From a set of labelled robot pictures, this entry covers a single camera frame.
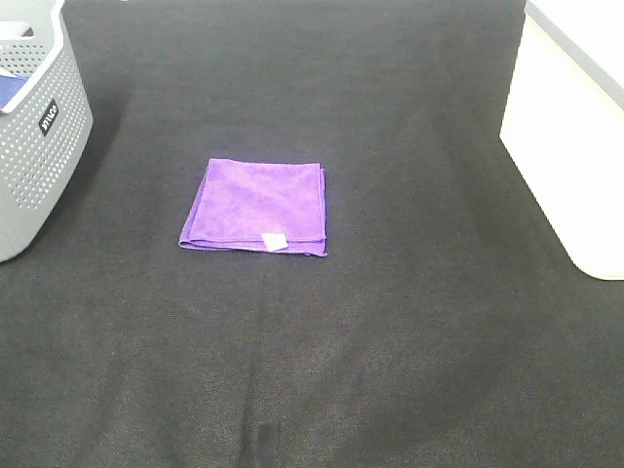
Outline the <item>purple towel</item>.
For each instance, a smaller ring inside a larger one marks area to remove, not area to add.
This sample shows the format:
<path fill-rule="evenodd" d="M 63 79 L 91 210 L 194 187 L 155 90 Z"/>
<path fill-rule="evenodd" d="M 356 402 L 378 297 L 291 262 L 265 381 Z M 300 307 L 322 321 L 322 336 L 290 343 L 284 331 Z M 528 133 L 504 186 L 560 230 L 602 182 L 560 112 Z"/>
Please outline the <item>purple towel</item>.
<path fill-rule="evenodd" d="M 327 255 L 322 165 L 209 161 L 178 244 L 197 251 Z"/>

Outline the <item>white plastic basket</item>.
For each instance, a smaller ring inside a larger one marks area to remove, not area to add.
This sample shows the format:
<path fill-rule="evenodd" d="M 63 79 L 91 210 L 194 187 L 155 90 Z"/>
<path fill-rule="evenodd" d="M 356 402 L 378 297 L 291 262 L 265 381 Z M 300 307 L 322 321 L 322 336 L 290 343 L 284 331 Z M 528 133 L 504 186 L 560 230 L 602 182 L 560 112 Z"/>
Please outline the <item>white plastic basket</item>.
<path fill-rule="evenodd" d="M 526 2 L 500 139 L 572 263 L 622 279 L 622 2 Z"/>

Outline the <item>grey perforated laundry basket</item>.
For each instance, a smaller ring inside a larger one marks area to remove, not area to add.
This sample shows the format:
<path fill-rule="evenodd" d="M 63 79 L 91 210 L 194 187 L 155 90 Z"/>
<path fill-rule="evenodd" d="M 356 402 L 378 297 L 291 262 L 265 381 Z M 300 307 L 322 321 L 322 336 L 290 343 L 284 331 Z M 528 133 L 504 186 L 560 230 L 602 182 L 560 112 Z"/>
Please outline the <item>grey perforated laundry basket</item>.
<path fill-rule="evenodd" d="M 1 258 L 34 240 L 71 179 L 93 114 L 61 1 L 1 4 L 1 75 L 28 79 L 1 108 Z"/>

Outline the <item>blue cloth in basket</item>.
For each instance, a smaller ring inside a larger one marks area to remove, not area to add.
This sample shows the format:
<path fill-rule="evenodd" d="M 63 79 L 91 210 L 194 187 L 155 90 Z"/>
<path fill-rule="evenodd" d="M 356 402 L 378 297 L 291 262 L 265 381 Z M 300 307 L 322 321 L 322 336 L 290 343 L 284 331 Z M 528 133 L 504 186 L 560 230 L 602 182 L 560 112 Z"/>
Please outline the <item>blue cloth in basket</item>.
<path fill-rule="evenodd" d="M 0 107 L 6 106 L 28 81 L 23 76 L 0 76 Z"/>

